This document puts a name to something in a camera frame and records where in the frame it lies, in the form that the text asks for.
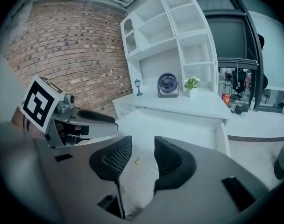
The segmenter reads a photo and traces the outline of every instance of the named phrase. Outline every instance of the small lantern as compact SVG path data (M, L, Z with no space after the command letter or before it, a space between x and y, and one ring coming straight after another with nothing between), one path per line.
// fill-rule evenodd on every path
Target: small lantern
M135 83L135 86L138 88L138 94L137 94L137 96L143 95L143 93L140 92L140 88L139 88L140 85L141 85L141 81L138 80L138 79L136 79L136 80L134 81L134 83Z

